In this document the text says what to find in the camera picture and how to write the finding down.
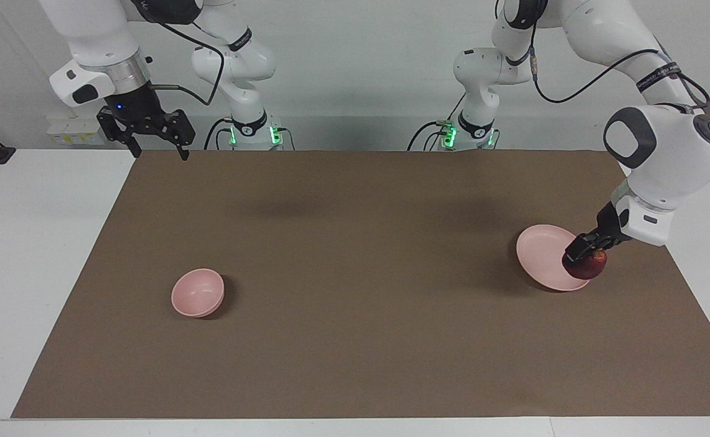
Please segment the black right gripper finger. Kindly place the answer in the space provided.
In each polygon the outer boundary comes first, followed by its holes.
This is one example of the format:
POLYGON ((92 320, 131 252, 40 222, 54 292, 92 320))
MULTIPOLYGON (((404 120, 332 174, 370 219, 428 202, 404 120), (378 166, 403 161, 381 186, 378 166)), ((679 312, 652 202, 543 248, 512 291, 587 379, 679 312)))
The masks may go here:
POLYGON ((109 141, 120 142, 128 148, 134 158, 139 158, 142 153, 142 148, 134 138, 133 128, 122 130, 110 108, 101 108, 97 113, 97 121, 100 124, 101 130, 109 141))
POLYGON ((158 111, 155 114, 155 135, 173 144, 181 160, 188 161, 191 155, 189 147, 196 138, 196 130, 184 110, 158 111))

